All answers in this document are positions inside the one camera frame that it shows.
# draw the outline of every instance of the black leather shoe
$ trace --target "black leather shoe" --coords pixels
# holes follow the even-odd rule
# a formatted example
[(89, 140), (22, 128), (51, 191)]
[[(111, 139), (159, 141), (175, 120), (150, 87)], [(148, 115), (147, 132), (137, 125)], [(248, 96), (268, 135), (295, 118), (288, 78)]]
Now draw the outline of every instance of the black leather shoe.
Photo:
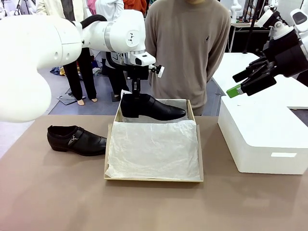
[(95, 156), (106, 151), (106, 138), (77, 126), (50, 126), (47, 139), (51, 148), (59, 152), (72, 151), (79, 155)]
[(140, 94), (138, 99), (133, 94), (125, 94), (121, 100), (121, 111), (124, 117), (138, 118), (139, 115), (168, 121), (186, 115), (185, 110), (163, 104), (148, 94)]

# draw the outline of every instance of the brown tabletop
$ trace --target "brown tabletop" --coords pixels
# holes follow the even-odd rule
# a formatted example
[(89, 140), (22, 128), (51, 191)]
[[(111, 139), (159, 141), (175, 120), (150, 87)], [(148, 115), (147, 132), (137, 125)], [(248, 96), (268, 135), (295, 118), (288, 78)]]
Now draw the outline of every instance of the brown tabletop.
[(308, 175), (237, 171), (216, 117), (197, 117), (204, 183), (105, 181), (104, 157), (53, 151), (50, 125), (107, 135), (113, 116), (41, 117), (0, 160), (1, 231), (306, 231)]

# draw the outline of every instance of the white box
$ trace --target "white box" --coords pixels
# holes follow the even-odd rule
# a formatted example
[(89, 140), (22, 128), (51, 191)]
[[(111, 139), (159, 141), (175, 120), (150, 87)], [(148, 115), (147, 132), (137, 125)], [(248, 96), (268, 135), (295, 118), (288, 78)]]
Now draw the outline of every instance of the white box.
[[(189, 120), (193, 120), (194, 116), (193, 116), (193, 109), (191, 106), (191, 103), (189, 100), (186, 101), (186, 105), (187, 105), (187, 116)], [(122, 111), (121, 111), (121, 107), (119, 105), (119, 108), (117, 110), (116, 116), (115, 116), (115, 122), (123, 122), (123, 115), (122, 115)], [(110, 146), (110, 138), (111, 138), (111, 131), (112, 131), (112, 127), (113, 125), (110, 124), (109, 125), (109, 130), (108, 130), (108, 137), (107, 137), (107, 144), (106, 144), (106, 155), (105, 155), (105, 170), (104, 173), (106, 172), (106, 170), (108, 169), (109, 165), (108, 165), (108, 156), (109, 156), (109, 146)], [(200, 180), (169, 180), (169, 179), (138, 179), (138, 178), (111, 178), (109, 176), (107, 176), (106, 174), (104, 175), (104, 179), (105, 180), (138, 180), (138, 181), (176, 181), (176, 182), (203, 182), (204, 181), (204, 174), (203, 174), (203, 161), (202, 161), (202, 148), (201, 148), (201, 138), (200, 138), (200, 131), (199, 131), (199, 126), (197, 126), (197, 140), (198, 140), (198, 161), (199, 161), (199, 173), (200, 173)]]
[(221, 98), (218, 124), (240, 172), (302, 175), (308, 127), (285, 106)]

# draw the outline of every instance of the shoe sole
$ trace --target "shoe sole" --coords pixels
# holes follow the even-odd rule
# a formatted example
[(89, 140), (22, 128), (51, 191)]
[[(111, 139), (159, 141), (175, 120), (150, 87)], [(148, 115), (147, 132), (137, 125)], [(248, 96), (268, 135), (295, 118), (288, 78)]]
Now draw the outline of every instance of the shoe sole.
[(82, 155), (82, 156), (98, 156), (98, 155), (105, 155), (106, 153), (106, 150), (104, 152), (99, 152), (99, 153), (95, 153), (95, 154), (91, 154), (91, 155), (85, 155), (85, 154), (82, 154), (82, 153), (78, 153), (70, 148), (61, 148), (61, 147), (57, 147), (57, 146), (53, 146), (53, 145), (50, 145), (51, 148), (54, 150), (54, 151), (57, 151), (57, 152), (63, 152), (63, 153), (66, 153), (68, 151), (70, 152), (73, 152), (73, 153), (76, 153), (78, 155)]

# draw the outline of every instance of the man in beige sweater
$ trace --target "man in beige sweater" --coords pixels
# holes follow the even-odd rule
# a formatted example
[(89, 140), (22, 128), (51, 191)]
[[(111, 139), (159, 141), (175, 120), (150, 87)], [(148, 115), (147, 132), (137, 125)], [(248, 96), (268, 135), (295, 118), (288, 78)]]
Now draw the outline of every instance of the man in beige sweater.
[(146, 17), (146, 49), (165, 67), (150, 74), (154, 97), (189, 99), (200, 116), (206, 83), (217, 70), (230, 28), (228, 10), (217, 0), (157, 0)]

